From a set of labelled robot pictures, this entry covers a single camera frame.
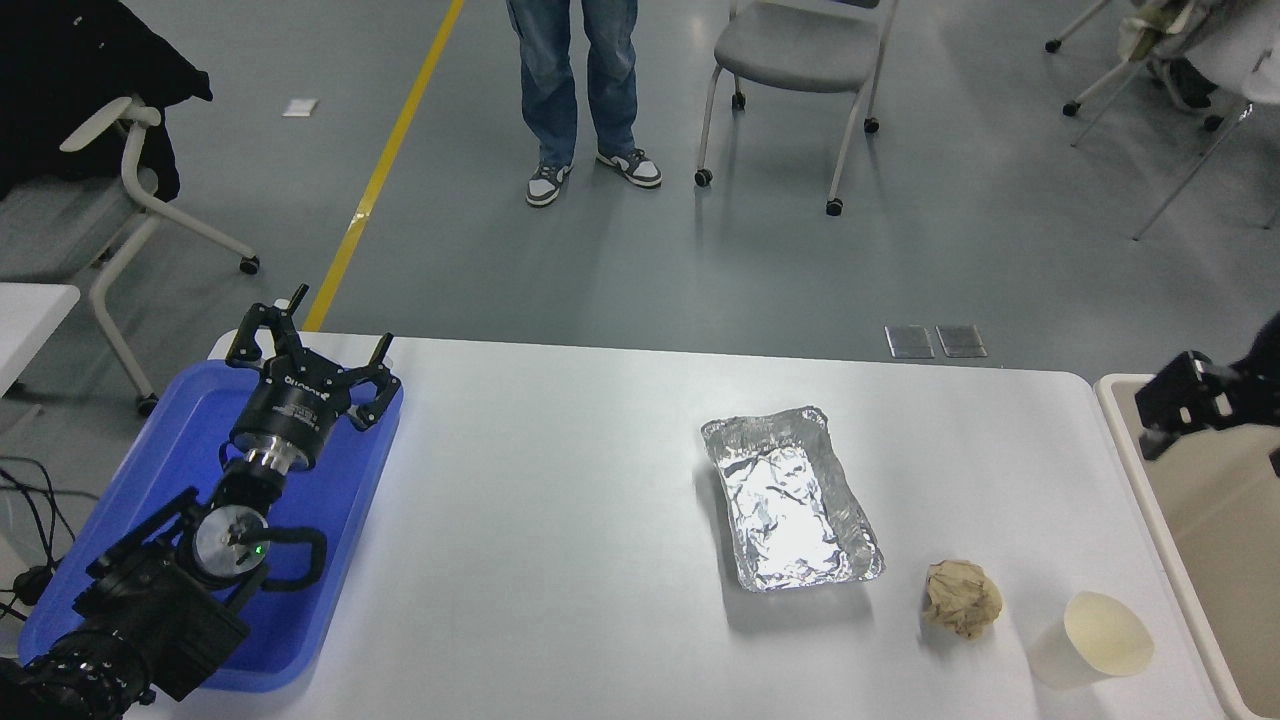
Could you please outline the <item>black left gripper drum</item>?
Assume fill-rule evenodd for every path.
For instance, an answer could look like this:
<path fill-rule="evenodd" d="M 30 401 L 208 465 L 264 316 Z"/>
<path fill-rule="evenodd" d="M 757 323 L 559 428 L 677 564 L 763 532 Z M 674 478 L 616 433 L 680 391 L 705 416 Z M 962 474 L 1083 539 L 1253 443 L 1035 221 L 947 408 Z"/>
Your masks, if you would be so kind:
<path fill-rule="evenodd" d="M 246 456 L 264 451 L 278 471 L 310 470 L 349 407 L 348 389 L 316 389 L 289 374 L 266 375 L 233 424 L 230 442 Z"/>

